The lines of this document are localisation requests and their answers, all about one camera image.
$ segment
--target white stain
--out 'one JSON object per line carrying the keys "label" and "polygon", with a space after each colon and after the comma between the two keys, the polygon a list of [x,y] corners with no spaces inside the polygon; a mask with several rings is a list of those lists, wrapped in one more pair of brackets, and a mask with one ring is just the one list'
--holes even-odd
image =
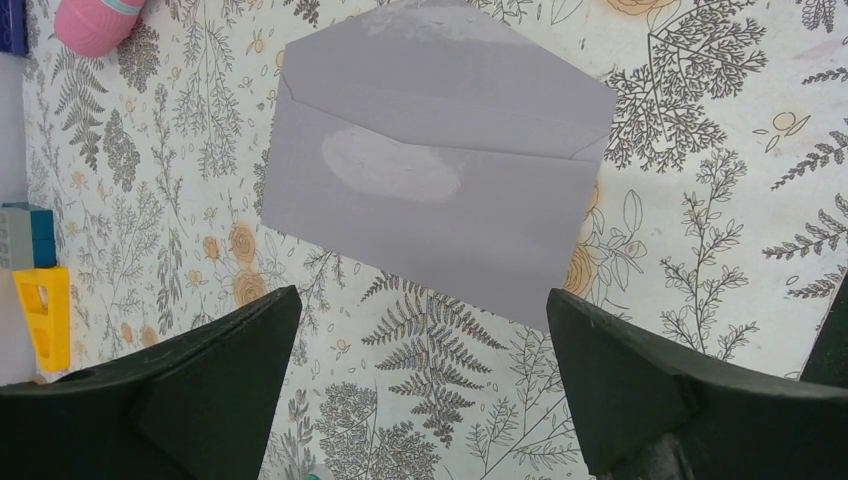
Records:
{"label": "white stain", "polygon": [[361,193],[436,203],[449,200],[460,186],[462,167],[447,165],[434,148],[360,127],[327,135],[321,153],[330,171]]}
{"label": "white stain", "polygon": [[426,1],[390,3],[363,16],[369,35],[384,31],[418,40],[474,40],[501,44],[533,45],[511,28],[468,6],[430,5]]}

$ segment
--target gray envelope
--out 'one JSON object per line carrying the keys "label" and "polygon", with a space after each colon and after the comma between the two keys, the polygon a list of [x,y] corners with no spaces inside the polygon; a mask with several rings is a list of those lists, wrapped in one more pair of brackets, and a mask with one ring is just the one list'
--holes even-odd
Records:
{"label": "gray envelope", "polygon": [[262,222],[547,331],[615,93],[463,0],[286,47]]}

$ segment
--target gray toy block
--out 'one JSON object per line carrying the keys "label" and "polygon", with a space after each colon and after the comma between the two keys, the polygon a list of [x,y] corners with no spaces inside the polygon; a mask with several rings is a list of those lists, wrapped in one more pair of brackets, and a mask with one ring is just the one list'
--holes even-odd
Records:
{"label": "gray toy block", "polygon": [[29,212],[0,208],[0,268],[15,271],[34,266]]}

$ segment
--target tablecloth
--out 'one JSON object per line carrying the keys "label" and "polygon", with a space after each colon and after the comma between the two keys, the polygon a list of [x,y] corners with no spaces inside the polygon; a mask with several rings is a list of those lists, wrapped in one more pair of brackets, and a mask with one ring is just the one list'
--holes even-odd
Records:
{"label": "tablecloth", "polygon": [[[294,284],[262,478],[588,478],[547,334],[260,225],[287,42],[384,3],[151,0],[87,59],[27,1],[29,199],[71,271],[71,370]],[[619,95],[565,288],[796,375],[846,267],[848,4],[472,3]]]}

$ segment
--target pink yarn ball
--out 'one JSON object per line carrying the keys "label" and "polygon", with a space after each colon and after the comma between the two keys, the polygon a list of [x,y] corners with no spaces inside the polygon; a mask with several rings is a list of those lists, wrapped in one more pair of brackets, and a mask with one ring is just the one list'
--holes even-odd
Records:
{"label": "pink yarn ball", "polygon": [[130,35],[145,0],[62,0],[56,36],[86,57],[102,57]]}

